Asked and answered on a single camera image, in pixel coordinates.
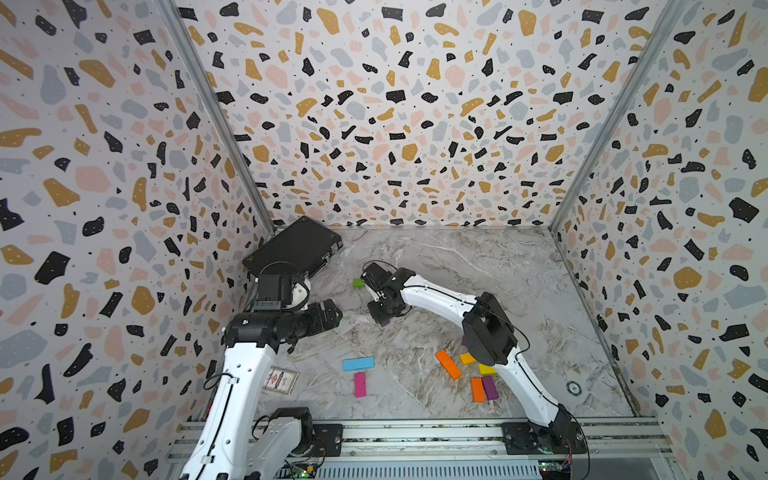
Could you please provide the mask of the magenta block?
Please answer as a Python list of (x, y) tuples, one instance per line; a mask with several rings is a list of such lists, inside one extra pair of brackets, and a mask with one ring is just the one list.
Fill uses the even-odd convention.
[(367, 383), (364, 372), (358, 372), (354, 375), (354, 395), (356, 398), (365, 398), (367, 396)]

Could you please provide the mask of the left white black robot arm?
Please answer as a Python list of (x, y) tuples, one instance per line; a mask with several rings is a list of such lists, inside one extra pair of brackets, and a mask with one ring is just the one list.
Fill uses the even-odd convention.
[(216, 393), (183, 479), (271, 479), (315, 447), (308, 408), (275, 410), (262, 432), (255, 415), (279, 349), (337, 328), (343, 313), (331, 300), (312, 302), (308, 277), (294, 264), (285, 273), (276, 267), (262, 268), (249, 307), (225, 329)]

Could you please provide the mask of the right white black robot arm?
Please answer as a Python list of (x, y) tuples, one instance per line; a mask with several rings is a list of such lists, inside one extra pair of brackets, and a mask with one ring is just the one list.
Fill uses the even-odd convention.
[(493, 294), (459, 293), (407, 268), (390, 272), (376, 261), (364, 265), (361, 280), (372, 295), (367, 304), (369, 313), (382, 326), (415, 307), (462, 328), (468, 353), (497, 372), (528, 419), (526, 428), (517, 428), (507, 435), (504, 443), (508, 451), (588, 451), (585, 434), (576, 419), (546, 390), (528, 365), (516, 337), (520, 331)]

